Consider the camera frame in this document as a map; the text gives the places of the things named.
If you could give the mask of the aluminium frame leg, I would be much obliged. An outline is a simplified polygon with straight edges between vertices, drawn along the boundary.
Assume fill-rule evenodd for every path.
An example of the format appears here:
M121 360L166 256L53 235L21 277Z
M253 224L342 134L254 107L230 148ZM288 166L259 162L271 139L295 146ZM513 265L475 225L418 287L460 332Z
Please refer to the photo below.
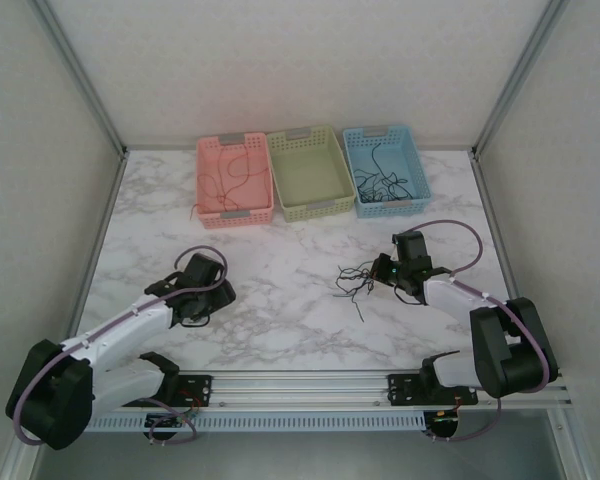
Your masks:
M565 411L549 409L547 415L566 480L586 480L586 473Z
M0 480L33 480L41 446L31 446L13 438L0 467Z

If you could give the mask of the aluminium frame post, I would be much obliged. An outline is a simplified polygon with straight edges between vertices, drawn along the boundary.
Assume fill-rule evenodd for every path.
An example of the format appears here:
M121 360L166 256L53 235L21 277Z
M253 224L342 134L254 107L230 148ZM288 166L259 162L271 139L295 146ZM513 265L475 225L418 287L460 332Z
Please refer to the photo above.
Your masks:
M57 51L61 61L67 69L74 85L81 94L88 109L92 113L99 128L113 147L119 158L125 159L127 147L108 115L96 89L78 58L71 42L66 35L61 22L54 12L49 0L26 0L36 15L41 27L48 36L52 46Z
M472 146L475 158L485 152L495 137L569 3L570 0L548 0Z

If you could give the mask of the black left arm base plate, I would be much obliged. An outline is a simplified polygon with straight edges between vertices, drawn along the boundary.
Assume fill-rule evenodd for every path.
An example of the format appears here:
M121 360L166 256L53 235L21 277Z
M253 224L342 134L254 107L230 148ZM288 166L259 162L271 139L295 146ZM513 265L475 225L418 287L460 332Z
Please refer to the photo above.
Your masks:
M171 407L208 407L212 381L210 375L169 374L154 398Z

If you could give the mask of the green perforated plastic basket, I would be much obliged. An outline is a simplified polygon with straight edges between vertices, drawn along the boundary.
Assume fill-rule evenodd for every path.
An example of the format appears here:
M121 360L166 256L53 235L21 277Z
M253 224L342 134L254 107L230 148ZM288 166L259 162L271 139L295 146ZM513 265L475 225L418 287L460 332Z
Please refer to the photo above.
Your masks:
M266 135L286 222L350 211L356 198L347 162L329 125Z

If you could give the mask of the pink perforated plastic basket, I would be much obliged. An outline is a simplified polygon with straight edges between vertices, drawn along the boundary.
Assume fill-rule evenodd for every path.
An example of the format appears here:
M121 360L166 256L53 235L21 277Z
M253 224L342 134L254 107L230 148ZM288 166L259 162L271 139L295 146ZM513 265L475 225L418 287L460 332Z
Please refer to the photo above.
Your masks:
M193 211L206 229L270 223L273 187L265 134L208 136L197 141Z

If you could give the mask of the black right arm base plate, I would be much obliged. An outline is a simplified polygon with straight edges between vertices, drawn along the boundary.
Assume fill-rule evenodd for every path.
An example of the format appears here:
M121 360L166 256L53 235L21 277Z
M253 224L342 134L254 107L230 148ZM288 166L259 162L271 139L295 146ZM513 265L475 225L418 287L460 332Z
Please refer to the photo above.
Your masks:
M392 406L473 406L477 393L468 387L444 387L435 377L422 373L390 374L388 400Z

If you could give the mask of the blue perforated plastic basket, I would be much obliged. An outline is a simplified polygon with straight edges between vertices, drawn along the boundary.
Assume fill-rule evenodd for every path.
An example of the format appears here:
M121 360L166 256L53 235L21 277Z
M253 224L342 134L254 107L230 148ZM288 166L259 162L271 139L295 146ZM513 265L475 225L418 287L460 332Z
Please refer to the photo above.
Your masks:
M409 127L359 127L343 131L355 209L363 219L424 212L432 191Z

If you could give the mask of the aluminium mounting rail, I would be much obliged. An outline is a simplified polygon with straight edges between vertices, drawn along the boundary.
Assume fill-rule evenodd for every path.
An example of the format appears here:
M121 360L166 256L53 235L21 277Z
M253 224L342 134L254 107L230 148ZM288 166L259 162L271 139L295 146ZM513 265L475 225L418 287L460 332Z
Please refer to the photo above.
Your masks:
M387 376L409 371L186 371L183 374L213 377L208 407L235 411L353 410L366 408L411 408L434 410L428 406L392 406L388 401ZM478 403L467 409L552 409L572 406L561 378L542 391L514 393L500 400L474 387Z

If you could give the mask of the aluminium table side rail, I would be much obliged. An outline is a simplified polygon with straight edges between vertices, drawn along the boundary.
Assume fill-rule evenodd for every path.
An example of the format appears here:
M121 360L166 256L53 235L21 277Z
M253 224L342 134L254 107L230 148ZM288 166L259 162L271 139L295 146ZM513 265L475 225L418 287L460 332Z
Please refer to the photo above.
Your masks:
M115 203L120 191L130 152L125 150L119 157L111 188L106 198L104 210L97 225L95 239L89 251L83 275L78 284L78 289L72 303L67 326L63 328L60 340L65 340L76 335L79 330L81 318L85 309L86 301L91 289L98 260L106 238L106 232L110 223Z
M475 229L484 243L484 259L480 260L476 269L476 287L490 292L501 303L523 297L514 281L509 256L504 246L504 237L496 218L494 205L487 189L486 180L479 162L471 150L467 152L469 177L472 181L471 198L478 204L481 214L476 220Z

